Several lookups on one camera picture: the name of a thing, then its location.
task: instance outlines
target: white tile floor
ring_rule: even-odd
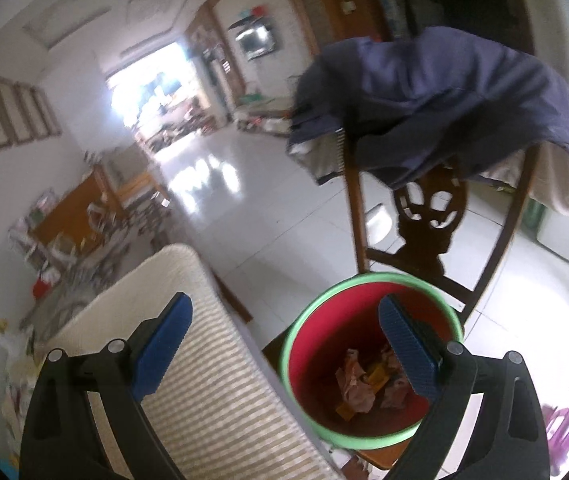
[[[342,180],[316,186],[285,155],[284,140],[223,128],[185,137],[158,159],[186,213],[184,232],[254,316],[249,329],[261,345],[321,292],[355,274]],[[394,216],[388,190],[368,176],[363,182],[367,208],[382,202]],[[471,189],[468,211],[443,258],[448,275],[468,287],[478,279],[510,203],[488,187]],[[401,243],[393,230],[378,247]],[[518,234],[465,330],[465,345],[476,354],[521,352],[541,402],[568,404],[567,262]],[[445,471],[457,468],[478,406],[473,399]]]

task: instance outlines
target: blue gripper pad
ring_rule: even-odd
[[[439,362],[422,341],[416,322],[393,294],[378,305],[378,320],[415,393],[434,402],[440,394]]]
[[[138,402],[156,392],[191,326],[194,309],[186,294],[175,295],[165,308],[168,312],[163,311],[160,315],[159,325],[133,364],[131,391]]]

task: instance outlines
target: patterned fabric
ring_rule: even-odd
[[[165,248],[98,296],[52,340],[70,355],[99,351],[156,317],[178,291],[194,319],[143,409],[189,480],[341,479],[253,360],[193,249]],[[94,418],[114,470],[131,478],[98,396]]]

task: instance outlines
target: silver screw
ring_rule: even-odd
[[[47,359],[49,359],[49,361],[52,363],[59,361],[60,359],[62,359],[62,350],[60,350],[59,348],[54,348],[49,352]]]
[[[122,339],[114,339],[109,343],[107,348],[112,354],[117,354],[124,350],[124,341]]]
[[[453,355],[462,355],[465,351],[465,347],[458,343],[458,341],[450,341],[447,343],[447,351]]]
[[[522,355],[520,355],[518,352],[511,351],[511,352],[509,352],[508,356],[509,356],[509,360],[514,365],[519,365],[523,361]]]

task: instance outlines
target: ceiling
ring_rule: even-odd
[[[0,31],[26,35],[52,59],[91,50],[104,73],[175,41],[206,0],[34,0]]]

